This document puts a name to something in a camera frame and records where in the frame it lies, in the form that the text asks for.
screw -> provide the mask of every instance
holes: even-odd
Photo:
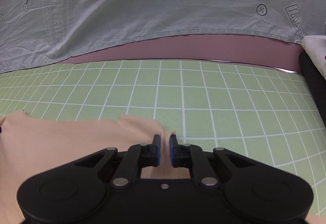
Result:
[[[162,189],[168,189],[170,186],[167,183],[161,184]]]
[[[122,178],[122,177],[119,177],[119,178],[115,178],[112,183],[115,185],[115,186],[125,186],[129,183],[128,179],[126,178]]]
[[[202,184],[206,186],[213,186],[217,184],[217,179],[213,177],[205,177],[202,179]]]

